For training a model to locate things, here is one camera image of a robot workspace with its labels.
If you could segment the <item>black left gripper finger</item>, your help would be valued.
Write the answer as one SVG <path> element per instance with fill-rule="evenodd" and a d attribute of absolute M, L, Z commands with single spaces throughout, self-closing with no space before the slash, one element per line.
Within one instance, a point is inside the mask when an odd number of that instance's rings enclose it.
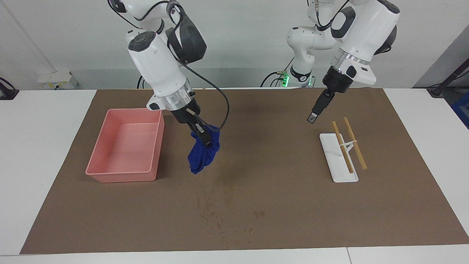
<path fill-rule="evenodd" d="M 321 115 L 321 113 L 328 107 L 334 96 L 335 92 L 324 90 L 312 107 L 310 115 L 307 118 L 307 122 L 314 124 L 318 116 Z"/>

